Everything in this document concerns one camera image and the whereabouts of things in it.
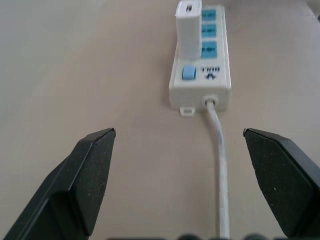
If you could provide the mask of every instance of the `beige table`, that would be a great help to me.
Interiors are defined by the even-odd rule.
[[[293,139],[320,163],[320,25],[303,2],[227,1],[233,100],[219,114],[229,162],[231,235],[281,236],[242,131]],[[0,235],[86,134],[117,132],[92,240],[216,235],[214,150],[206,115],[169,108],[177,0],[109,0],[85,46],[35,86],[0,144]]]

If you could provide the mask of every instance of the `white power strip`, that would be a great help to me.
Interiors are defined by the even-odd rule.
[[[188,2],[188,9],[197,1],[182,2]],[[201,12],[201,57],[195,60],[180,57],[178,44],[183,39],[178,35],[172,66],[169,101],[182,116],[193,116],[196,111],[206,110],[208,100],[214,102],[217,111],[225,111],[232,93],[225,9],[221,5],[210,5],[202,7]],[[178,21],[181,19],[177,16],[177,32],[181,32]],[[197,35],[193,31],[190,29],[190,35]]]

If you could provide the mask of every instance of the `blue outlet socket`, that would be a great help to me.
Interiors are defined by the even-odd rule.
[[[203,41],[201,58],[203,59],[215,59],[217,58],[217,42],[216,41]]]
[[[202,21],[215,21],[217,12],[215,9],[202,10]]]
[[[215,38],[217,36],[217,25],[203,24],[201,35],[203,38]]]

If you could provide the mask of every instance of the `blue switch button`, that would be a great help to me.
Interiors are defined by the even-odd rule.
[[[195,80],[196,67],[193,65],[185,65],[182,70],[182,80]]]

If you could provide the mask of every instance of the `white cable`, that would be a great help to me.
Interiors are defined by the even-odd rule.
[[[225,140],[221,124],[216,114],[212,101],[206,102],[206,108],[210,115],[219,155],[219,237],[230,239],[229,205],[228,205],[228,164],[225,149]]]

